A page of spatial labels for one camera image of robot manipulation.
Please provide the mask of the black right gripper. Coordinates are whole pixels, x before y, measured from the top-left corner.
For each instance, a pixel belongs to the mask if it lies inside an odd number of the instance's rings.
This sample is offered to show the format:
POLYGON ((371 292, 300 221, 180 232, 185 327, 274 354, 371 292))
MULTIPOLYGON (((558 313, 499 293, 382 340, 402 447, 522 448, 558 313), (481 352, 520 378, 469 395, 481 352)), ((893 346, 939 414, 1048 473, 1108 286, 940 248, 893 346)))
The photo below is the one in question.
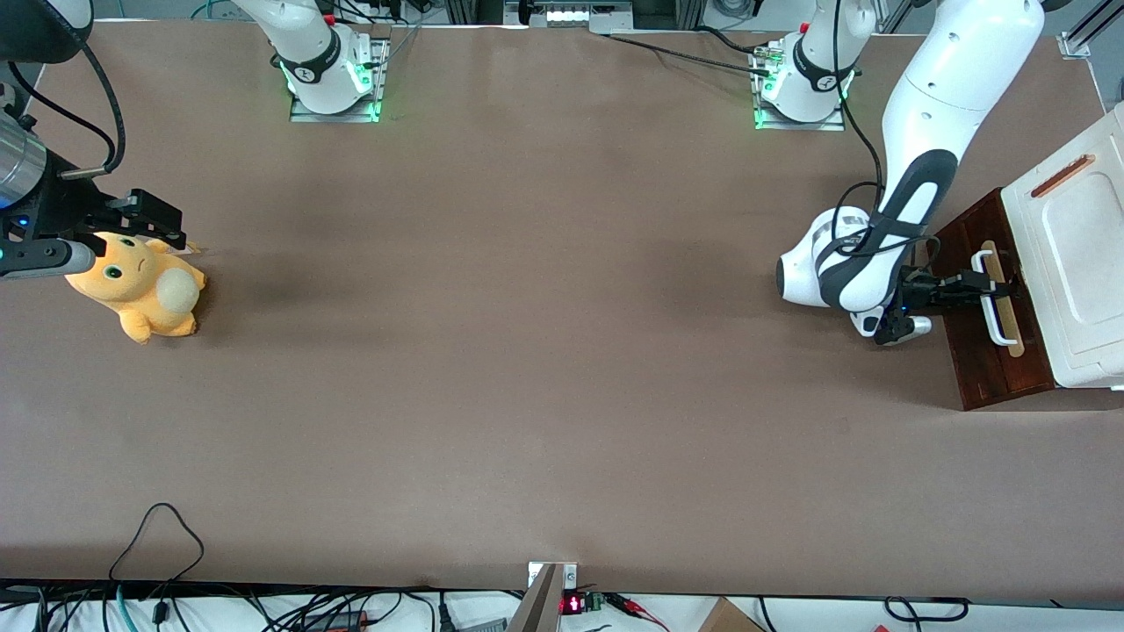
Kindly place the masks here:
POLYGON ((90 179, 65 180, 74 165, 51 148, 28 148, 16 175, 3 159, 3 244, 38 240, 80 241, 92 247, 97 232, 158 240, 188 249, 184 213, 144 189, 124 197, 101 192, 90 179))

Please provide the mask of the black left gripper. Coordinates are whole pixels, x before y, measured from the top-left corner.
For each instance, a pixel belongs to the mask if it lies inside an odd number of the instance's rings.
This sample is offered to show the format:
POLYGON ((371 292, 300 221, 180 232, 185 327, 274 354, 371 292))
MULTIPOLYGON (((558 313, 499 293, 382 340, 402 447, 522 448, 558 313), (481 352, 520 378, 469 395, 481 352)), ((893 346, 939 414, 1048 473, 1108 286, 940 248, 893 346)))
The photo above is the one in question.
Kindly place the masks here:
POLYGON ((927 269, 900 269, 896 285, 896 316, 943 312, 968 305, 994 305, 1004 296, 1004 283, 987 272, 959 271, 957 276, 932 276, 927 269))

